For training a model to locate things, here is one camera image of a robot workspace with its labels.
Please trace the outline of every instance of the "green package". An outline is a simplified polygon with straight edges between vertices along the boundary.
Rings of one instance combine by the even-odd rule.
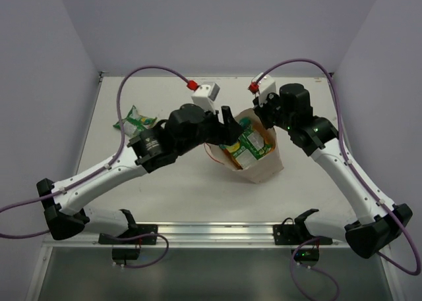
[[[232,146],[220,146],[226,149],[236,162],[243,168],[251,166],[258,159],[264,157],[272,149],[272,145],[265,141],[262,135],[253,127],[249,118],[243,118],[239,124],[244,129],[238,141]]]
[[[129,138],[134,138],[143,130],[153,127],[157,121],[157,118],[149,118],[145,117],[144,115],[140,115],[138,113],[138,109],[133,105],[127,114],[127,117],[125,117],[122,121],[125,134]],[[119,121],[117,121],[113,127],[120,130]]]

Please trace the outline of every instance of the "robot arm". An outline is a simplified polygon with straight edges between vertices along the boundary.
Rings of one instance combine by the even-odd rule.
[[[207,97],[212,90],[215,91],[215,87],[207,85],[200,90]],[[173,111],[168,120],[160,121],[153,128],[129,140],[113,165],[108,165],[111,159],[109,157],[66,180],[52,182],[43,179],[37,183],[40,196],[61,192],[60,195],[42,201],[52,237],[63,240],[82,231],[122,238],[138,235],[137,225],[130,211],[108,211],[88,204],[119,184],[174,163],[179,156],[200,144],[234,144],[243,130],[234,120],[230,108],[222,107],[222,124],[212,100],[206,100],[199,93],[194,98],[194,102],[196,101],[200,101],[206,109],[185,104]],[[102,167],[106,170],[95,178],[75,188],[66,189],[74,181],[87,177]]]
[[[312,236],[345,240],[363,258],[371,257],[397,238],[401,233],[397,224],[365,190],[349,165],[353,163],[365,182],[377,191],[380,202],[405,226],[412,216],[410,208],[406,204],[396,205],[384,194],[350,156],[347,148],[349,161],[345,162],[338,131],[329,120],[313,115],[309,92],[303,85],[284,85],[277,94],[275,81],[265,76],[259,88],[260,94],[253,101],[254,111],[264,127],[278,126],[286,130],[291,141],[327,172],[355,212],[355,217],[347,217],[308,210],[295,220],[296,235],[303,241]]]

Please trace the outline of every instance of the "gray floor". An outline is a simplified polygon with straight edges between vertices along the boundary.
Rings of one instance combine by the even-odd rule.
[[[142,248],[139,262],[160,253]],[[55,248],[40,300],[305,300],[291,280],[289,250],[173,248],[147,269],[111,266],[109,248]],[[361,259],[348,249],[321,253],[318,266],[340,284],[339,300],[392,300],[378,257]],[[328,280],[297,269],[318,300],[335,293]]]

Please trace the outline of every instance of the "red connector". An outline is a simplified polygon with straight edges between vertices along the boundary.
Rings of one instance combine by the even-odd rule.
[[[251,82],[248,89],[253,94],[256,94],[257,92],[259,92],[259,87],[258,87],[258,84],[256,82]]]
[[[195,91],[198,89],[199,85],[194,80],[190,80],[187,82],[186,87],[188,87],[190,90]]]

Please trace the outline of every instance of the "white table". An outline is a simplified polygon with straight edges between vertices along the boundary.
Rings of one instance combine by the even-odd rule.
[[[316,115],[336,124],[334,104],[323,78],[275,78],[277,87],[297,82],[311,93]],[[120,135],[112,127],[117,121],[116,93],[122,78],[105,77],[84,146],[79,171],[115,152]],[[216,107],[229,105],[233,115],[252,107],[247,90],[249,77],[195,78],[220,85]],[[191,91],[174,77],[134,77],[123,89],[122,115],[132,105],[140,114],[166,119],[170,112],[190,103]],[[199,146],[175,164],[136,178],[110,190],[92,202],[105,209],[129,209],[137,221],[178,222],[273,222],[295,217],[317,208],[350,214],[351,207],[328,175],[289,136],[277,129],[284,170],[264,184],[253,184],[220,168]]]

